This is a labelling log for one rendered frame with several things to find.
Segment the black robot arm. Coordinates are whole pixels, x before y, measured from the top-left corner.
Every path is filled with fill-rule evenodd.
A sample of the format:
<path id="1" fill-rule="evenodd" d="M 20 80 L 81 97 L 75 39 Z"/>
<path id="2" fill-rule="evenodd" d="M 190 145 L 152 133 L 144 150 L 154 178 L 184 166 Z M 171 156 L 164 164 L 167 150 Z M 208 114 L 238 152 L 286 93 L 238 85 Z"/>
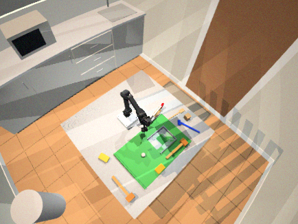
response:
<path id="1" fill-rule="evenodd" d="M 135 99 L 133 98 L 133 95 L 130 94 L 129 90 L 123 90 L 120 92 L 120 96 L 123 98 L 125 109 L 122 111 L 123 115 L 127 118 L 130 116 L 130 113 L 132 112 L 132 109 L 129 106 L 129 102 L 132 104 L 134 109 L 136 110 L 137 117 L 140 122 L 142 122 L 147 127 L 150 126 L 152 120 L 150 116 L 147 116 L 146 112 L 139 107 L 139 105 L 136 103 Z M 145 115 L 145 116 L 144 116 Z"/>

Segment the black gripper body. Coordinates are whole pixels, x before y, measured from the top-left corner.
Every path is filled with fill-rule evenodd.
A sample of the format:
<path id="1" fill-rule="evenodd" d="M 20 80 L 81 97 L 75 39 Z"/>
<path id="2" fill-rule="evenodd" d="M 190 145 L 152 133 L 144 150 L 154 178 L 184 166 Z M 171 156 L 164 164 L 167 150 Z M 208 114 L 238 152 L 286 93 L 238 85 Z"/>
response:
<path id="1" fill-rule="evenodd" d="M 146 127 L 146 125 L 144 125 L 142 122 L 140 122 L 141 125 L 143 125 L 144 127 L 141 128 L 141 132 L 147 132 L 148 128 Z"/>

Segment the small brown cube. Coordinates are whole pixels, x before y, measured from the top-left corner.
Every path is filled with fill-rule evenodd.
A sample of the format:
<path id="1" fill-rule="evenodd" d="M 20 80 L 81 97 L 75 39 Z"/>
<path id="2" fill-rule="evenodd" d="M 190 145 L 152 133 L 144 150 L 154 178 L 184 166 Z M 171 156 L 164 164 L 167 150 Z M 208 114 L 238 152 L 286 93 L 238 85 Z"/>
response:
<path id="1" fill-rule="evenodd" d="M 187 121 L 191 118 L 191 115 L 189 113 L 186 113 L 184 116 L 184 119 Z"/>

